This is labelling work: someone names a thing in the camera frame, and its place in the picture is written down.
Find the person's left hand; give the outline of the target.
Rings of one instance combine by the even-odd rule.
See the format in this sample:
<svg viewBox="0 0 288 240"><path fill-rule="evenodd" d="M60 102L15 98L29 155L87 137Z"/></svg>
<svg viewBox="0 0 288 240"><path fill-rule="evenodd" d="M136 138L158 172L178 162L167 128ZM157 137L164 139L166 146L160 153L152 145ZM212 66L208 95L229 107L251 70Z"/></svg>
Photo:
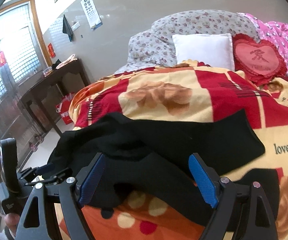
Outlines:
<svg viewBox="0 0 288 240"><path fill-rule="evenodd" d="M17 225L19 224L20 216L16 213L9 213L4 217L4 221L11 235L16 236Z"/></svg>

